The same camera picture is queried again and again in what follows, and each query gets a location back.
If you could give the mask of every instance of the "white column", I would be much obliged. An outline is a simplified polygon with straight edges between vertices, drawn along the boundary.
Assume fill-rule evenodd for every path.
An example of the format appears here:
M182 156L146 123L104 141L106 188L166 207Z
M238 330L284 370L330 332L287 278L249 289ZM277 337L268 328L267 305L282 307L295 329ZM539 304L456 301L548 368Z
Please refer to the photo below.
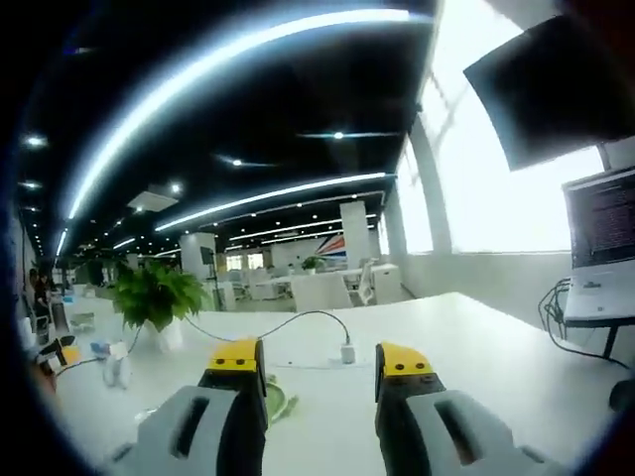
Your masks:
M339 206L339 213L341 214L341 226L344 230L348 269L359 268L360 260L372 257L366 206L363 201L342 203Z
M126 261L128 262L128 267L131 270L139 269L139 256L136 254L129 253L126 255Z
M181 245L181 267L183 271L196 276L199 281L209 278L209 265L202 261L200 248L209 248L216 259L216 244L211 233L192 233L183 235L179 240Z

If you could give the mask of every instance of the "white flower pot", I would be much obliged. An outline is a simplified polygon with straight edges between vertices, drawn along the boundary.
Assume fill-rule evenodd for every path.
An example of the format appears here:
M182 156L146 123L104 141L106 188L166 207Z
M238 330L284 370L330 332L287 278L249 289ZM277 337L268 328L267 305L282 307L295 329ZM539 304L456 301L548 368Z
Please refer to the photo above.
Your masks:
M144 327L161 352L172 352L183 347L183 333L181 332L181 322L178 319L173 318L172 322L161 332L149 320L144 322Z

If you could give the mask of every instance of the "green plant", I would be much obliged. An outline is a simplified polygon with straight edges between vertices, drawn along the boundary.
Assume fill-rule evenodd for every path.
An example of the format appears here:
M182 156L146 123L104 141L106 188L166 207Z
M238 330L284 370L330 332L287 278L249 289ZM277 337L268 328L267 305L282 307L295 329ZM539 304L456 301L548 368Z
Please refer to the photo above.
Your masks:
M194 276L157 263L134 271L120 268L112 294L115 308L123 312L124 324L133 328L149 320L159 332L173 317L198 314L208 298Z
M304 261L302 261L302 269L303 270L314 270L317 268L323 259L319 256L308 256Z

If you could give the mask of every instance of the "laptop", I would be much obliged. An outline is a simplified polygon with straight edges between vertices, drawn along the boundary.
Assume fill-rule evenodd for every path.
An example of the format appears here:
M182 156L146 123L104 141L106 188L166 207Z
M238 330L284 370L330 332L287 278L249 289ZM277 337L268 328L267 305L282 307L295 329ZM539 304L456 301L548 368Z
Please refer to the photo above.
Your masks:
M570 326L635 317L635 167L563 186L571 229Z

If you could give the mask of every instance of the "laptop screen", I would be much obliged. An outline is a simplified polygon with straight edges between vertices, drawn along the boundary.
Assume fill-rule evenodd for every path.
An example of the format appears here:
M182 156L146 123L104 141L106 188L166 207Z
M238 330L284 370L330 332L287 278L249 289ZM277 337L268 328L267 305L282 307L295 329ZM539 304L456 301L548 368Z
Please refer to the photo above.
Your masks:
M635 168L564 186L573 268L635 259Z

